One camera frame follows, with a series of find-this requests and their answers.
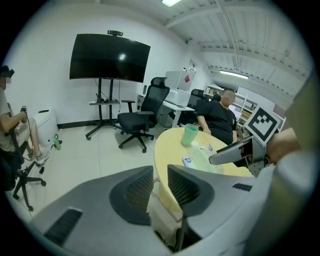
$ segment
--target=person sitting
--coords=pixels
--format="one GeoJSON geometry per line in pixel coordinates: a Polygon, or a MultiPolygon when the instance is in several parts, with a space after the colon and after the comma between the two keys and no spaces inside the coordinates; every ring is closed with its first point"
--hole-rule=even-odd
{"type": "Polygon", "coordinates": [[[232,89],[224,89],[221,100],[211,100],[197,110],[197,120],[203,132],[230,145],[237,141],[237,120],[229,106],[235,101],[232,89]]]}
{"type": "Polygon", "coordinates": [[[3,66],[0,69],[0,148],[6,152],[14,152],[15,146],[10,136],[5,136],[13,127],[15,128],[16,140],[19,147],[27,142],[29,137],[33,145],[33,150],[27,145],[27,152],[30,161],[36,158],[36,163],[42,165],[50,156],[50,153],[42,153],[39,147],[39,136],[36,120],[33,117],[27,117],[25,112],[20,112],[14,116],[9,116],[10,109],[7,103],[5,89],[10,83],[10,78],[6,77],[9,72],[8,66],[3,66]]]}

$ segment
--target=black t-shirt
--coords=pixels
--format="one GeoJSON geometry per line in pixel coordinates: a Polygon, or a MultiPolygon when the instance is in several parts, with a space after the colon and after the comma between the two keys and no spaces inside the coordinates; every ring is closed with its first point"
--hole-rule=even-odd
{"type": "Polygon", "coordinates": [[[220,102],[212,100],[197,109],[197,116],[204,117],[212,136],[227,145],[232,143],[237,120],[230,109],[227,110],[220,102]]]}

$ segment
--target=white wall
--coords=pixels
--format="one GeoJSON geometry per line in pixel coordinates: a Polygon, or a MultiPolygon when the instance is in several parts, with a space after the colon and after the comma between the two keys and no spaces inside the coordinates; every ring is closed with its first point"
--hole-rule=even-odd
{"type": "MultiPolygon", "coordinates": [[[[7,101],[16,113],[22,105],[30,115],[52,108],[58,124],[96,120],[98,108],[89,106],[98,88],[93,79],[69,80],[70,61],[77,34],[123,32],[129,38],[151,46],[144,83],[121,81],[120,100],[135,100],[137,92],[154,77],[184,66],[187,45],[160,23],[131,10],[105,4],[47,4],[23,29],[11,47],[5,65],[14,69],[7,101]]],[[[102,91],[109,96],[109,81],[102,91]]],[[[118,99],[119,81],[114,81],[113,97],[118,99]]],[[[113,107],[114,117],[119,107],[113,107]]],[[[103,118],[108,118],[102,107],[103,118]]],[[[122,103],[121,112],[128,112],[122,103]]]]}
{"type": "Polygon", "coordinates": [[[194,76],[194,80],[190,87],[190,92],[193,89],[204,90],[205,85],[211,85],[213,83],[213,77],[211,72],[207,67],[207,63],[201,55],[201,50],[199,45],[194,40],[189,40],[187,43],[187,53],[184,56],[183,68],[188,68],[190,60],[192,60],[196,66],[197,70],[194,76]]]}

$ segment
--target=tv stand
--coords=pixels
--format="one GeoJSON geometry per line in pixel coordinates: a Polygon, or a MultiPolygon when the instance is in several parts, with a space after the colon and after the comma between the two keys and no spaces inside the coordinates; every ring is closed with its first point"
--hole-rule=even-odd
{"type": "Polygon", "coordinates": [[[91,140],[91,135],[98,131],[101,127],[103,126],[112,126],[114,128],[117,128],[119,130],[122,130],[120,126],[117,126],[115,122],[112,120],[112,105],[119,105],[120,102],[117,99],[112,98],[112,92],[113,92],[113,87],[114,87],[114,80],[110,80],[110,92],[109,92],[109,100],[107,102],[102,101],[101,99],[101,83],[102,79],[99,78],[98,81],[98,94],[96,95],[97,99],[96,102],[91,102],[90,105],[97,105],[99,109],[99,121],[94,122],[97,127],[94,128],[93,130],[89,131],[85,137],[88,141],[91,140]],[[102,110],[101,110],[101,105],[108,105],[109,106],[109,120],[103,120],[102,119],[102,110]]]}

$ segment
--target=television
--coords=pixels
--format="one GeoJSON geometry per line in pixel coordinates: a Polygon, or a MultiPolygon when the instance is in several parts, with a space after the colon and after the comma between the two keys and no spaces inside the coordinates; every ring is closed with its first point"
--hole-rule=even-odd
{"type": "Polygon", "coordinates": [[[78,34],[70,79],[120,79],[143,83],[150,46],[106,34],[78,34]]]}

